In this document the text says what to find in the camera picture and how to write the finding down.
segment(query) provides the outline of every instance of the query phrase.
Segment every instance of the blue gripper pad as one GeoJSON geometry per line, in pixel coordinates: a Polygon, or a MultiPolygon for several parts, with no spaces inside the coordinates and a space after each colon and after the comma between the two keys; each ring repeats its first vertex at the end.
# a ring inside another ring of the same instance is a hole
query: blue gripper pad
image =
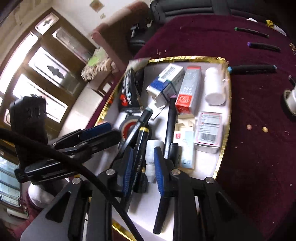
{"type": "Polygon", "coordinates": [[[124,176],[123,176],[123,187],[122,187],[122,191],[123,191],[124,195],[126,195],[128,193],[128,187],[129,187],[129,183],[130,183],[130,179],[131,179],[131,170],[133,167],[133,149],[132,148],[126,149],[122,160],[127,161],[126,170],[125,170],[124,176]]]}
{"type": "Polygon", "coordinates": [[[162,151],[160,147],[155,147],[153,152],[153,158],[154,158],[154,166],[155,166],[155,176],[157,180],[157,186],[158,191],[160,192],[160,195],[164,195],[164,185],[163,185],[163,170],[162,170],[162,164],[163,162],[163,156],[162,151]]]}
{"type": "Polygon", "coordinates": [[[97,125],[95,127],[89,128],[89,129],[85,129],[82,131],[82,133],[80,135],[80,140],[85,141],[87,139],[101,135],[105,132],[111,131],[111,129],[112,129],[112,127],[111,127],[110,123],[108,123],[108,122],[102,123],[100,125],[97,125]]]}

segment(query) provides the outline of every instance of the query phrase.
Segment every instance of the red and white box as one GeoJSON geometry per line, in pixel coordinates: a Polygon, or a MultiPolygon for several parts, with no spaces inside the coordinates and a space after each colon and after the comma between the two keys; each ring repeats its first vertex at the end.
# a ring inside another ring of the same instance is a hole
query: red and white box
{"type": "Polygon", "coordinates": [[[208,153],[216,153],[221,148],[222,132],[222,114],[199,112],[194,137],[195,149],[208,153]]]}
{"type": "Polygon", "coordinates": [[[180,114],[195,114],[202,78],[200,66],[188,66],[175,103],[180,114]]]}

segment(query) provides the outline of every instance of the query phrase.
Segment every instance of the barcode label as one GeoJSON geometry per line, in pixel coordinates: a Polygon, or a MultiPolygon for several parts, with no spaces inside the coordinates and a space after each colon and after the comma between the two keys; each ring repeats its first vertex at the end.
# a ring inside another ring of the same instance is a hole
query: barcode label
{"type": "Polygon", "coordinates": [[[201,133],[200,140],[202,140],[202,141],[209,141],[209,142],[215,143],[216,135],[201,133]]]}
{"type": "Polygon", "coordinates": [[[201,113],[197,131],[197,142],[208,145],[217,145],[220,136],[220,127],[220,114],[201,113]]]}
{"type": "Polygon", "coordinates": [[[170,67],[158,80],[166,81],[167,77],[175,71],[174,67],[170,67]]]}

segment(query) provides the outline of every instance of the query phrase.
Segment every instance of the blue and white box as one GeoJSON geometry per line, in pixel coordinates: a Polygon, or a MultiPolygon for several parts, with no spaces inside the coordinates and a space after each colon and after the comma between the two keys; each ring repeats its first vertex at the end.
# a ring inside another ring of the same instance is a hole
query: blue and white box
{"type": "Polygon", "coordinates": [[[170,97],[177,95],[185,75],[185,70],[177,64],[169,64],[146,90],[155,101],[157,108],[166,105],[170,97]]]}

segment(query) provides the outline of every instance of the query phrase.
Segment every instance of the white tray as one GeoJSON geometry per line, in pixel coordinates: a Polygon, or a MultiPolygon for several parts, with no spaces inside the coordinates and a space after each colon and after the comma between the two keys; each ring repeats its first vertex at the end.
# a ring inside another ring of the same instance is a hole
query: white tray
{"type": "MultiPolygon", "coordinates": [[[[220,106],[209,106],[205,101],[205,95],[202,91],[201,103],[198,111],[217,112],[222,114],[223,123],[223,141],[222,147],[217,153],[205,153],[196,151],[195,169],[190,173],[191,177],[198,179],[205,179],[206,177],[216,178],[223,154],[225,151],[230,119],[231,119],[231,84],[229,73],[227,72],[227,62],[223,58],[213,58],[204,56],[182,56],[182,57],[169,57],[163,59],[150,60],[149,64],[145,67],[144,84],[141,95],[141,102],[143,106],[148,106],[153,100],[148,96],[146,87],[161,73],[161,71],[169,64],[175,62],[178,65],[186,68],[188,65],[201,66],[202,79],[204,79],[206,69],[216,67],[219,69],[221,79],[224,80],[226,102],[220,106]]],[[[108,106],[100,115],[99,120],[104,119],[112,124],[113,128],[118,129],[120,124],[124,121],[126,113],[118,112],[118,94],[114,92],[113,103],[108,106]]],[[[152,139],[165,141],[165,135],[168,116],[168,106],[155,118],[149,121],[150,130],[152,130],[152,139]]],[[[103,152],[98,153],[94,158],[85,163],[85,166],[98,175],[103,170],[106,170],[113,158],[116,156],[117,148],[111,147],[103,152]]],[[[135,223],[139,232],[145,240],[172,240],[173,238],[173,202],[168,210],[168,215],[165,221],[165,226],[161,234],[155,235],[152,233],[155,217],[159,205],[160,194],[158,192],[156,183],[149,183],[148,191],[145,194],[134,193],[133,199],[128,210],[128,215],[135,223]]],[[[197,197],[196,197],[197,210],[199,210],[197,197]]],[[[125,223],[113,209],[113,219],[126,228],[125,223]]]]}

